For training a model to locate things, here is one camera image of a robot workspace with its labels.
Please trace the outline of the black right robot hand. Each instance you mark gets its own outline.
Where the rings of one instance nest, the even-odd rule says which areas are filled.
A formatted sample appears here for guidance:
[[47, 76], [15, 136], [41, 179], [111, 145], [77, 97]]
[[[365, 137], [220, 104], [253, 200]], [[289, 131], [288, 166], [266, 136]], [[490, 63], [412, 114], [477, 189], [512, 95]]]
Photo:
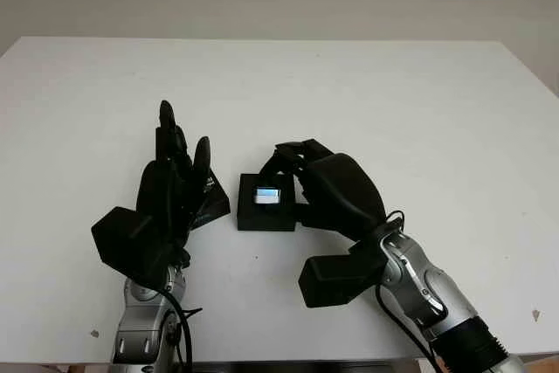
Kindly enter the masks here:
[[334, 153], [315, 139], [279, 143], [259, 180], [271, 182], [279, 173], [298, 178], [307, 201], [293, 204], [290, 213], [306, 227], [337, 231], [358, 242], [385, 223], [378, 189], [349, 155]]

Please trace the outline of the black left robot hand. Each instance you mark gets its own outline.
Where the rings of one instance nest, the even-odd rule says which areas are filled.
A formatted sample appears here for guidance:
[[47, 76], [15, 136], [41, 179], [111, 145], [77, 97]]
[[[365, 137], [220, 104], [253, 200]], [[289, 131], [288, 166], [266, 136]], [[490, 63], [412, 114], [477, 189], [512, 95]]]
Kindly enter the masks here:
[[170, 264], [185, 268], [190, 256], [184, 247], [190, 232], [203, 224], [210, 201], [210, 139], [201, 137], [194, 155], [171, 104], [162, 100], [155, 130], [155, 159], [144, 169], [136, 210], [151, 216], [163, 243], [170, 247]]

